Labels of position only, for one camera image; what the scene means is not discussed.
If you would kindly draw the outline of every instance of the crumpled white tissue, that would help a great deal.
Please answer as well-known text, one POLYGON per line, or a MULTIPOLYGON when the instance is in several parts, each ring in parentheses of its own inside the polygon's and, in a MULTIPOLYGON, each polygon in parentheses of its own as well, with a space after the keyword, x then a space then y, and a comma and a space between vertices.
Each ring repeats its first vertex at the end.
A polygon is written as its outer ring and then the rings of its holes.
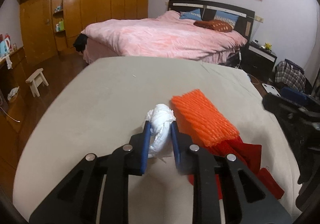
POLYGON ((154 138, 152 143, 150 141, 148 158, 163 158, 172 155, 172 152, 162 152, 162 150, 171 142, 170 125, 175 120, 173 111, 165 104, 158 104, 148 112, 145 121, 151 123, 151 139, 154 138))
POLYGON ((13 89, 10 91, 10 93, 8 94, 8 101, 10 101, 11 98, 12 98, 15 94, 17 94, 18 90, 19 90, 19 87, 15 87, 15 88, 13 88, 13 89))

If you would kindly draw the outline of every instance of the blue cushion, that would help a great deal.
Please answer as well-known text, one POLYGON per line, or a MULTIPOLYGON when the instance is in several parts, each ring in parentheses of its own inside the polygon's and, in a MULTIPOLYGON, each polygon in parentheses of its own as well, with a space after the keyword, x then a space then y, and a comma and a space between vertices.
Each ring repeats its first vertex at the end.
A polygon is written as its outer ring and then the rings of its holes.
POLYGON ((201 21, 200 9, 195 9, 191 12, 181 12, 180 19, 191 19, 195 21, 201 21))
POLYGON ((236 22, 238 18, 239 18, 238 15, 234 15, 234 14, 223 12, 223 11, 216 11, 216 15, 214 17, 215 20, 224 21, 230 24, 233 27, 233 29, 236 26, 236 22))

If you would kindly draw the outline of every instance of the orange foam net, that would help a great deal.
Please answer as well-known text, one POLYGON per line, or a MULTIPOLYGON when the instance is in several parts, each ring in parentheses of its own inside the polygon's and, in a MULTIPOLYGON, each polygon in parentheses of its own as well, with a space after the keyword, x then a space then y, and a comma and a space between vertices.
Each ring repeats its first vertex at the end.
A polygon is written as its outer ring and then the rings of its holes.
POLYGON ((239 131, 199 89, 171 99, 179 131, 192 137, 194 143, 212 147, 233 140, 239 131))

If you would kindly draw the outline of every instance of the bottle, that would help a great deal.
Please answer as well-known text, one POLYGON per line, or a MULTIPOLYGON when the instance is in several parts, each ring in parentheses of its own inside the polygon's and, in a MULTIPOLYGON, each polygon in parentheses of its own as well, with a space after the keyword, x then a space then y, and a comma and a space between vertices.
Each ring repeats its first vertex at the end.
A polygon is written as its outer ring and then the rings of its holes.
POLYGON ((12 44, 12 47, 13 47, 13 51, 18 50, 18 48, 17 48, 17 44, 16 44, 16 43, 12 44))
POLYGON ((63 21, 63 20, 61 20, 61 21, 59 22, 59 28, 60 28, 60 31, 63 31, 63 30, 64 30, 64 21, 63 21))

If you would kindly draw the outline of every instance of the dark wooden headboard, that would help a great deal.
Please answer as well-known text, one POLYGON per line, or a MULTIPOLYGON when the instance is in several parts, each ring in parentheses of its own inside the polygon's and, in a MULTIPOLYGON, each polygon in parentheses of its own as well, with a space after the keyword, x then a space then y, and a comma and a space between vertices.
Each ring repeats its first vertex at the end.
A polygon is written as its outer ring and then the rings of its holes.
POLYGON ((200 8, 201 17, 204 21, 213 20, 216 11, 224 11, 239 15, 235 31, 250 41, 255 12, 230 4, 216 3, 202 0, 169 0, 168 10, 176 12, 189 12, 200 8))

